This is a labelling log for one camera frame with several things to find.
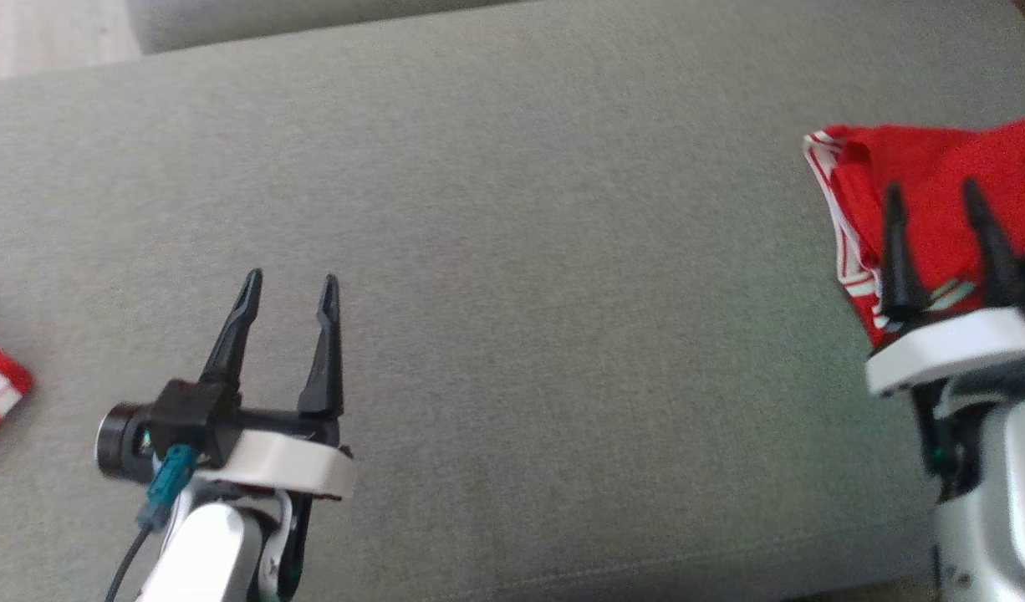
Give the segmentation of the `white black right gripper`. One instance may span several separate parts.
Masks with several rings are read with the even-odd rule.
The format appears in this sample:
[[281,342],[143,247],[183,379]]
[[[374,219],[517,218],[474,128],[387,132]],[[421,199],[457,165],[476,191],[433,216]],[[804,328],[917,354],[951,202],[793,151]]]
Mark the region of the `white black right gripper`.
[[[876,351],[865,362],[865,384],[874,396],[1025,359],[1025,315],[1014,308],[1023,300],[1016,253],[976,179],[962,182],[962,195],[980,255],[982,300],[993,308],[921,325]],[[907,227],[901,186],[891,182],[885,191],[880,300],[883,315],[900,324],[917,319],[931,303]]]

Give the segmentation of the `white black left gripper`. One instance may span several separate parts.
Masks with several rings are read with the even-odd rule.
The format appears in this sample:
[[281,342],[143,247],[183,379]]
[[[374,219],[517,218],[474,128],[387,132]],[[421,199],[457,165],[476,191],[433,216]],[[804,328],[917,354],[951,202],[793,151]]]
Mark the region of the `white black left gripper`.
[[[249,331],[259,313],[262,279],[261,269],[248,272],[208,355],[201,382],[231,389],[240,386]],[[352,455],[341,446],[338,420],[308,418],[342,416],[344,411],[339,283],[332,273],[326,275],[315,318],[320,333],[296,404],[303,416],[293,411],[245,409],[229,460],[222,468],[196,470],[195,477],[321,499],[353,497],[356,470]]]

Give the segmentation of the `red shirt with white cuffs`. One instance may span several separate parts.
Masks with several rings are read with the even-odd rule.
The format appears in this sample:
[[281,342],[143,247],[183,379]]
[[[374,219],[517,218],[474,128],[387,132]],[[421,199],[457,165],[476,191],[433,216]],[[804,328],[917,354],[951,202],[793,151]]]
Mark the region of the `red shirt with white cuffs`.
[[834,125],[803,138],[836,239],[836,275],[873,346],[890,336],[880,305],[885,193],[901,187],[907,237],[936,312],[982,306],[982,268],[962,182],[977,180],[1011,247],[1025,257],[1025,120],[993,130]]

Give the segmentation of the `large grey fabric ottoman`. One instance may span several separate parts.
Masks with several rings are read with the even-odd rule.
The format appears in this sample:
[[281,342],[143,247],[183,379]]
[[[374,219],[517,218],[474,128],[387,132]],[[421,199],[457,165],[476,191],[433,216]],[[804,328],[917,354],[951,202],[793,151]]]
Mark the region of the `large grey fabric ottoman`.
[[929,572],[802,153],[1025,118],[1006,0],[540,0],[0,81],[0,602],[101,602],[120,401],[290,409],[341,284],[342,438],[296,602],[785,599]]

